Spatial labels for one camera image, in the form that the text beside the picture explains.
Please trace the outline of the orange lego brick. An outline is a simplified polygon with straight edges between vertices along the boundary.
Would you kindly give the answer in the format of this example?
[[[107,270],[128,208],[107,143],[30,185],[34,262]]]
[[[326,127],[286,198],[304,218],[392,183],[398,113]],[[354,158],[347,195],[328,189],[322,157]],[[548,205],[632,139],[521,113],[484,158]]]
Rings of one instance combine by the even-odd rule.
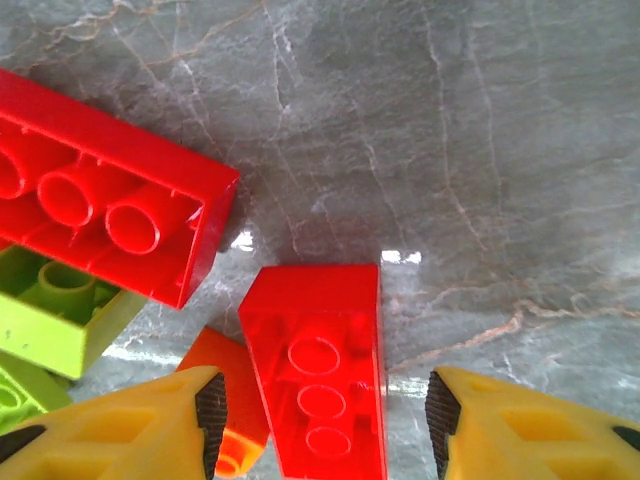
[[[270,434],[248,349],[205,327],[177,369],[196,366],[216,366],[225,376],[228,415],[215,475],[243,476],[264,452]]]

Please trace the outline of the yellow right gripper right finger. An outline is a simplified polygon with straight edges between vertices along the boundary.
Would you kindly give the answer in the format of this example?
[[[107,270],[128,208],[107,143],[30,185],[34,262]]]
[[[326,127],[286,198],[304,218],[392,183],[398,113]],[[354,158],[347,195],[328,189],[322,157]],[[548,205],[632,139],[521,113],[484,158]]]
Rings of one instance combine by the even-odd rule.
[[[640,424],[452,366],[425,414],[439,480],[640,480]]]

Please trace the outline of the red lego brick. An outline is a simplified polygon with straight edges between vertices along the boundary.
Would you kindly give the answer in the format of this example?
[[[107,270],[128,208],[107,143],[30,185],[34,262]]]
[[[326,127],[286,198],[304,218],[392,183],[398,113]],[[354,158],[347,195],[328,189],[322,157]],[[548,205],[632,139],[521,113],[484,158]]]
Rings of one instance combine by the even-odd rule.
[[[0,69],[0,239],[181,308],[213,266],[238,181]]]
[[[379,269],[260,270],[238,308],[286,480],[388,480]]]

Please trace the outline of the lime green lego brick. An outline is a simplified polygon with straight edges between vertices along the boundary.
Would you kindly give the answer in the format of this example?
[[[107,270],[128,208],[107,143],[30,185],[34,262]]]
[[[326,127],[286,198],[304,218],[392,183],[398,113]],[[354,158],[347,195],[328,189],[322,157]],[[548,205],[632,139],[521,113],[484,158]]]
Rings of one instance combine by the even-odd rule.
[[[0,351],[0,435],[18,424],[72,403],[68,383]]]
[[[77,380],[147,299],[0,241],[0,350]]]

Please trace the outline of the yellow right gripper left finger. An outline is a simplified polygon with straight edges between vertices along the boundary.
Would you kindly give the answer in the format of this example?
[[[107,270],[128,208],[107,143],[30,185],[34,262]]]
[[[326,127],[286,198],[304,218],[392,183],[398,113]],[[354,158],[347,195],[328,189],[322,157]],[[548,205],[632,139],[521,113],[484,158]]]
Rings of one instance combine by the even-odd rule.
[[[0,435],[0,480],[213,480],[227,413],[217,367],[174,372]]]

